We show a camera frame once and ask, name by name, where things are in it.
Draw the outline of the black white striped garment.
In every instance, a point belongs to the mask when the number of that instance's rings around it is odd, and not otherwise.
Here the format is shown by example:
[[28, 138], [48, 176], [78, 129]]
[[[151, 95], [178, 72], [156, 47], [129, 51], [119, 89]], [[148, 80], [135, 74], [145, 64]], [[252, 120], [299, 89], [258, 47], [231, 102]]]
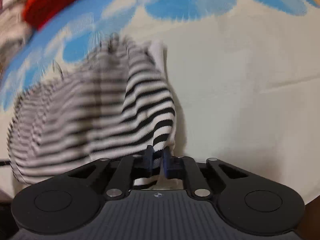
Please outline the black white striped garment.
[[74, 71], [16, 98], [7, 147], [14, 178], [33, 185], [92, 161], [175, 148], [176, 109], [165, 46], [113, 36]]

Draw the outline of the white folded clothes stack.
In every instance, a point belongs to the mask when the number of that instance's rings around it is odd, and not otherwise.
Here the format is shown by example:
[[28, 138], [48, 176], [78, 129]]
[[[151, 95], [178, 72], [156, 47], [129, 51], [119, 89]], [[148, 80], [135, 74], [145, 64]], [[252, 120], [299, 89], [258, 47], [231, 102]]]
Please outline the white folded clothes stack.
[[1, 0], [1, 65], [27, 44], [33, 30], [22, 17], [26, 0]]

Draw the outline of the blue cream patterned bedspread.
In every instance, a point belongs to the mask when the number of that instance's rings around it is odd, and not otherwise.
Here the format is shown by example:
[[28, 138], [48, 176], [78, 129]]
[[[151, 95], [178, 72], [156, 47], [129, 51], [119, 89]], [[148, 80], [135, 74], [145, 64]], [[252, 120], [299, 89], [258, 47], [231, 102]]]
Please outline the blue cream patterned bedspread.
[[74, 69], [112, 33], [166, 45], [176, 154], [319, 196], [319, 8], [304, 0], [77, 0], [1, 84], [1, 158], [18, 92]]

